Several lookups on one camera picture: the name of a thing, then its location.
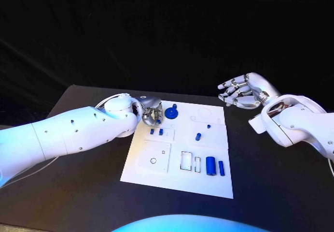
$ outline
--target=blue object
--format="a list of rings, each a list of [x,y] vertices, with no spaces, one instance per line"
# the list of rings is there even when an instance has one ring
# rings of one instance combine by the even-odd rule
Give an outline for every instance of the blue object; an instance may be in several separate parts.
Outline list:
[[[266,230],[216,217],[206,217],[199,215],[163,215],[138,220],[114,232],[132,231],[174,231],[174,232],[266,232]]]
[[[214,157],[209,156],[206,158],[206,163],[207,163],[207,175],[216,175],[216,161],[214,161]]]
[[[200,136],[201,136],[201,134],[200,133],[197,133],[197,135],[196,135],[196,141],[200,141]]]
[[[165,109],[165,118],[168,119],[174,119],[178,115],[178,111],[177,111],[177,105],[173,104],[173,107]]]
[[[220,171],[220,175],[225,176],[225,165],[223,165],[223,162],[219,161],[219,171]]]

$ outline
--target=black table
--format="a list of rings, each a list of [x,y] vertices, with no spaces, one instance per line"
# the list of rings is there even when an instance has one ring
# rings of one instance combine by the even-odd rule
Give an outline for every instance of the black table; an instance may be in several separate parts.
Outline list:
[[[95,106],[124,92],[225,105],[214,97],[70,86],[49,116]],[[307,143],[284,148],[266,133],[258,135],[248,124],[258,113],[259,109],[225,107],[233,200],[121,182],[129,136],[60,157],[1,189],[0,223],[58,232],[109,232],[153,216],[194,214],[271,231],[332,231],[334,178],[327,159]]]

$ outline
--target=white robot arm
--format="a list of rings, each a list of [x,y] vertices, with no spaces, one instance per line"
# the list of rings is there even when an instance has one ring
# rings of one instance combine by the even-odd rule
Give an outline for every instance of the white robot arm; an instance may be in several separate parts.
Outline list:
[[[131,135],[141,119],[147,125],[160,124],[161,100],[117,94],[95,108],[75,109],[46,120],[0,130],[0,187],[39,162],[86,151],[115,137]]]
[[[307,97],[282,95],[268,80],[256,73],[248,73],[217,86],[227,88],[219,98],[243,109],[263,105],[259,115],[250,120],[255,131],[265,131],[275,142],[288,147],[305,141],[321,155],[334,160],[334,113]]]

